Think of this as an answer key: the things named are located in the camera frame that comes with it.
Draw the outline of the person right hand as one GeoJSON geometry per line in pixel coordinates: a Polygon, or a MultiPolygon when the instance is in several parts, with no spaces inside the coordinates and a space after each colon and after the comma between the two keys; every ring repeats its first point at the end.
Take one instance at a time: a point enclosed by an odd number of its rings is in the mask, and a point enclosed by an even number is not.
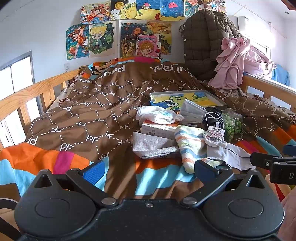
{"type": "Polygon", "coordinates": [[[270,174],[267,174],[265,180],[272,188],[276,197],[281,201],[285,211],[285,218],[278,232],[282,240],[296,239],[296,198],[295,186],[293,189],[289,185],[274,184],[270,182],[270,174]]]}

